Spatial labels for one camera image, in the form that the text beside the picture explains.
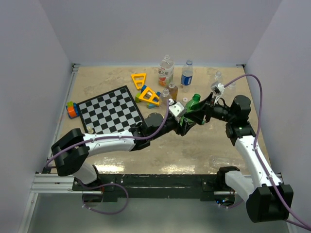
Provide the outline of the clear plastic bottle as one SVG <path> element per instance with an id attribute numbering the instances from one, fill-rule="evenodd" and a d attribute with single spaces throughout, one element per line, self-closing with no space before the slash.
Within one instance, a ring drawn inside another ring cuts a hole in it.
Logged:
<path id="1" fill-rule="evenodd" d="M 235 90 L 235 89 L 236 89 L 236 82 L 232 82 L 232 83 L 228 86 L 228 88 L 229 88 L 230 90 Z"/>
<path id="2" fill-rule="evenodd" d="M 215 80 L 216 82 L 220 82 L 220 83 L 223 82 L 223 76 L 222 76 L 222 72 L 221 72 L 221 71 L 217 71 L 217 72 L 214 74 L 214 80 Z"/>

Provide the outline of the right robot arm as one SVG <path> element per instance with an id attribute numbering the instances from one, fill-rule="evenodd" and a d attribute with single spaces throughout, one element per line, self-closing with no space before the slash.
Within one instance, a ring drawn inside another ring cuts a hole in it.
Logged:
<path id="1" fill-rule="evenodd" d="M 230 106 L 220 105 L 215 99 L 210 94 L 184 116 L 197 124 L 209 122 L 211 118 L 226 122 L 226 135 L 244 159 L 251 175 L 248 180 L 236 169 L 221 168 L 224 174 L 216 179 L 218 188 L 237 191 L 246 203 L 252 222 L 287 220 L 294 192 L 272 171 L 258 145 L 255 131 L 248 121 L 250 99 L 237 95 Z"/>

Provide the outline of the green soda bottle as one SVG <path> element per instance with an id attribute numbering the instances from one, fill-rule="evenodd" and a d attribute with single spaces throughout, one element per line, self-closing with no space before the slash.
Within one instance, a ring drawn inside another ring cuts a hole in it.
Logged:
<path id="1" fill-rule="evenodd" d="M 192 99 L 190 101 L 188 101 L 187 104 L 185 105 L 185 110 L 186 110 L 185 114 L 195 110 L 194 106 L 200 102 L 200 98 L 201 98 L 200 94 L 194 94 L 193 95 Z M 194 123 L 194 121 L 192 121 L 191 119 L 189 119 L 189 118 L 185 117 L 185 115 L 183 115 L 180 118 L 180 125 L 182 125 L 184 120 L 186 120 L 186 122 L 189 124 Z"/>

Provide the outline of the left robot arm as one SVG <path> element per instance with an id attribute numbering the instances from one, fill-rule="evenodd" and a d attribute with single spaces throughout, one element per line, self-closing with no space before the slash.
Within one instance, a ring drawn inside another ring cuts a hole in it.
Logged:
<path id="1" fill-rule="evenodd" d="M 151 141 L 173 131 L 184 136 L 193 126 L 185 117 L 167 112 L 165 116 L 151 113 L 143 122 L 117 133 L 88 134 L 72 129 L 52 145 L 52 157 L 47 161 L 55 163 L 60 177 L 73 175 L 89 190 L 96 190 L 102 184 L 97 168 L 86 162 L 90 156 L 115 151 L 137 151 L 150 146 Z"/>

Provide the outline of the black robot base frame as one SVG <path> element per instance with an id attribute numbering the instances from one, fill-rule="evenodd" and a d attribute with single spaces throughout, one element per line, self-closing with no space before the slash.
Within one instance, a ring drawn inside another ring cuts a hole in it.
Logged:
<path id="1" fill-rule="evenodd" d="M 73 191 L 86 202 L 117 202 L 134 199 L 199 199 L 232 205 L 239 201 L 233 189 L 218 184 L 217 175 L 203 174 L 100 174 L 99 181 L 83 187 L 74 179 Z"/>

